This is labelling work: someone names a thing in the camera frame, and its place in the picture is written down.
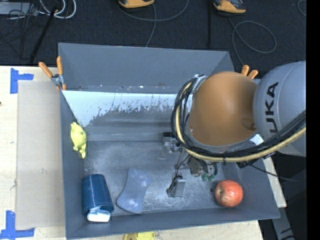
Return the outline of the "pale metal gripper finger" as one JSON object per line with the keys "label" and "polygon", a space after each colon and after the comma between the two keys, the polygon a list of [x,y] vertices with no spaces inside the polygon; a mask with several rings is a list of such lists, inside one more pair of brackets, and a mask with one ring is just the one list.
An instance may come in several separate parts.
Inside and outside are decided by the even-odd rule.
{"label": "pale metal gripper finger", "polygon": [[181,198],[184,194],[186,180],[181,174],[172,178],[171,184],[166,189],[169,198]]}
{"label": "pale metal gripper finger", "polygon": [[181,154],[183,148],[176,138],[166,136],[162,140],[162,149],[159,153],[159,159],[165,160],[170,154]]}

